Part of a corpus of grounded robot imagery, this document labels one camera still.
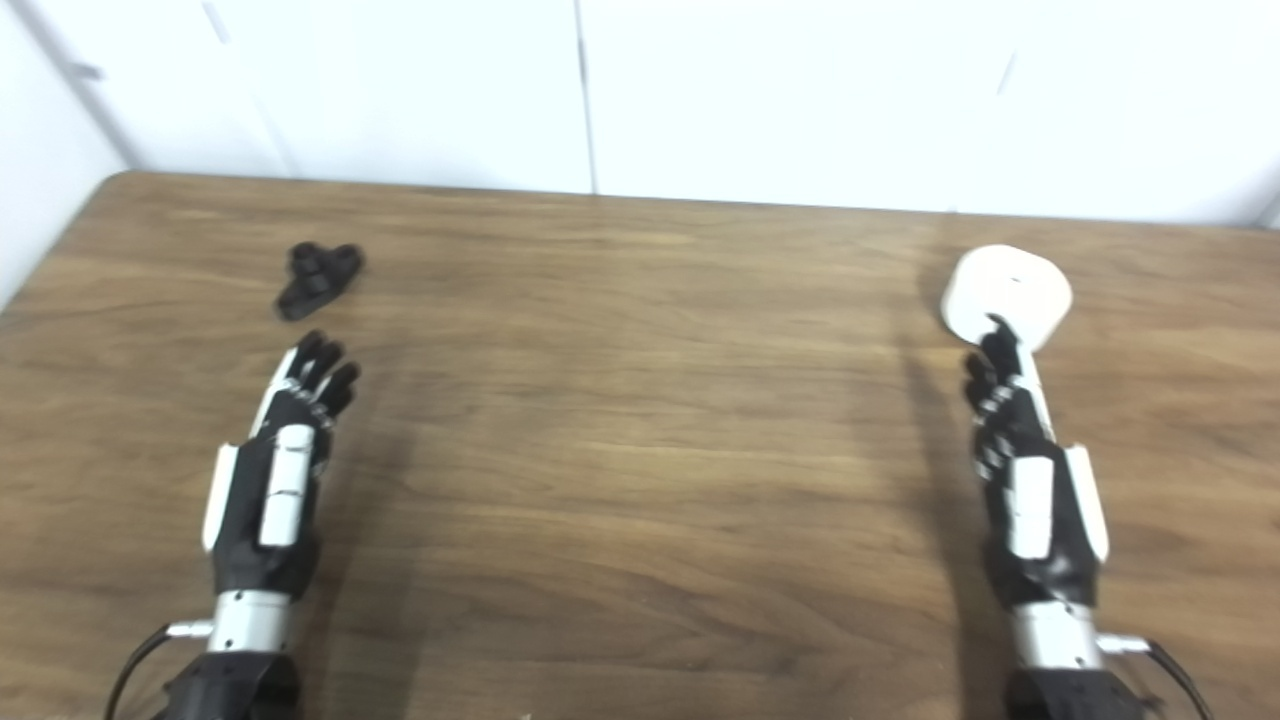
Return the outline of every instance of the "silver connector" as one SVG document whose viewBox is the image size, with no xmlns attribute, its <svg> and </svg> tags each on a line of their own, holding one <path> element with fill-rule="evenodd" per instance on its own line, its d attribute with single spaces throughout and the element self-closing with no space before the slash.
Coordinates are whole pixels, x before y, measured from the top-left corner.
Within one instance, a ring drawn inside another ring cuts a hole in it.
<svg viewBox="0 0 1280 720">
<path fill-rule="evenodd" d="M 289 596 L 227 591 L 218 596 L 209 652 L 280 652 L 289 630 Z"/>
<path fill-rule="evenodd" d="M 1151 643 L 1138 635 L 1100 633 L 1098 650 L 1106 655 L 1146 655 L 1151 652 Z"/>
<path fill-rule="evenodd" d="M 1014 609 L 1014 641 L 1024 667 L 1102 667 L 1093 612 L 1084 605 L 1059 601 L 1019 605 Z"/>
<path fill-rule="evenodd" d="M 214 621 L 210 620 L 178 620 L 169 623 L 165 630 L 170 638 L 196 638 L 202 639 L 214 634 Z"/>
</svg>

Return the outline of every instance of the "white cylindrical object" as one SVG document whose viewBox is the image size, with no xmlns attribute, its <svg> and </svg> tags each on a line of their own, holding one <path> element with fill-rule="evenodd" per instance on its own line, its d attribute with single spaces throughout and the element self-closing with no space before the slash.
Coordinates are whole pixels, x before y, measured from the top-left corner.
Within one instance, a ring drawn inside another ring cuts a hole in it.
<svg viewBox="0 0 1280 720">
<path fill-rule="evenodd" d="M 1009 245 L 965 252 L 942 295 L 942 320 L 977 345 L 1000 315 L 1032 352 L 1048 341 L 1071 309 L 1071 283 L 1053 263 Z"/>
<path fill-rule="evenodd" d="M 1019 605 L 1014 609 L 1014 643 L 1024 667 L 1102 667 L 1093 612 L 1084 605 L 1060 601 Z"/>
<path fill-rule="evenodd" d="M 289 633 L 289 596 L 227 591 L 218 596 L 209 652 L 280 652 Z"/>
</svg>

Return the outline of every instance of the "black plastic part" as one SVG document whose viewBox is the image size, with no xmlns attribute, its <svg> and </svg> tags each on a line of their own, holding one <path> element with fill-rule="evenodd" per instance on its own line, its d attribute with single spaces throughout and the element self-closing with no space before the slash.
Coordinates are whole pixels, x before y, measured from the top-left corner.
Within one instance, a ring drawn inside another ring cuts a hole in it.
<svg viewBox="0 0 1280 720">
<path fill-rule="evenodd" d="M 314 242 L 294 245 L 288 264 L 293 279 L 276 299 L 276 311 L 289 322 L 306 318 L 337 300 L 364 265 L 365 255 L 355 245 L 333 250 Z"/>
<path fill-rule="evenodd" d="M 163 720 L 296 720 L 302 696 L 288 655 L 206 652 L 166 688 Z"/>
<path fill-rule="evenodd" d="M 1142 720 L 1144 712 L 1106 670 L 1019 670 L 1005 687 L 1009 720 Z"/>
</svg>

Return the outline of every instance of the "black robotic finger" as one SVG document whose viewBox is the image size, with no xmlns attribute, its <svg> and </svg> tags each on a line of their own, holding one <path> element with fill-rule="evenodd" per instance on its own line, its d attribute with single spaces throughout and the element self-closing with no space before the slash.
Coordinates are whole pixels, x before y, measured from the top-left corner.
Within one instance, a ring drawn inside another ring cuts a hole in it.
<svg viewBox="0 0 1280 720">
<path fill-rule="evenodd" d="M 996 372 L 996 382 L 1005 383 L 1010 377 L 1021 373 L 1018 360 L 1018 336 L 1014 334 L 1004 318 L 991 315 L 991 319 L 996 323 L 996 329 L 983 336 L 978 347 L 982 348 L 987 363 Z"/>
<path fill-rule="evenodd" d="M 306 369 L 307 363 L 315 360 L 316 354 L 325 346 L 328 338 L 320 331 L 311 331 L 293 346 L 293 361 L 289 363 L 289 369 L 285 372 L 284 377 L 294 380 L 302 379 L 302 372 Z"/>
<path fill-rule="evenodd" d="M 320 389 L 316 402 L 332 410 L 333 401 L 342 393 L 348 392 L 352 383 L 355 383 L 357 378 L 360 378 L 360 365 L 356 363 L 348 363 L 342 368 L 338 368 L 333 375 L 329 375 L 328 382 L 325 382 L 324 387 Z"/>
<path fill-rule="evenodd" d="M 302 389 L 315 392 L 320 387 L 320 380 L 342 360 L 343 350 L 340 342 L 330 342 L 321 347 L 311 361 L 311 366 L 306 369 L 306 377 L 302 378 Z"/>
<path fill-rule="evenodd" d="M 330 419 L 337 419 L 338 414 L 346 410 L 352 400 L 356 400 L 356 391 L 347 388 L 342 393 L 330 397 L 328 402 L 321 402 L 321 405 L 329 411 Z"/>
<path fill-rule="evenodd" d="M 973 407 L 973 411 L 980 414 L 982 402 L 989 398 L 991 393 L 996 389 L 995 374 L 983 356 L 977 352 L 970 352 L 965 357 L 964 366 L 969 373 L 969 382 L 964 386 L 964 396 Z"/>
</svg>

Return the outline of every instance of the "wooden tabletop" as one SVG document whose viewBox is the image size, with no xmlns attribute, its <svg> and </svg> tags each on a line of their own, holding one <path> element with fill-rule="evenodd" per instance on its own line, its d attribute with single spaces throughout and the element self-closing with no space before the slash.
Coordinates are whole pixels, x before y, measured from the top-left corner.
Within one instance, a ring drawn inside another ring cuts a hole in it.
<svg viewBox="0 0 1280 720">
<path fill-rule="evenodd" d="M 288 325 L 301 241 L 369 264 Z M 1219 717 L 1280 716 L 1276 233 L 125 174 L 0 315 L 0 717 L 97 717 L 138 641 L 211 611 L 214 451 L 321 327 L 365 377 L 308 717 L 996 719 L 1010 639 L 934 310 L 993 242 L 1075 288 L 1039 357 L 1108 514 L 1101 625 Z M 152 656 L 122 717 L 198 650 Z"/>
</svg>

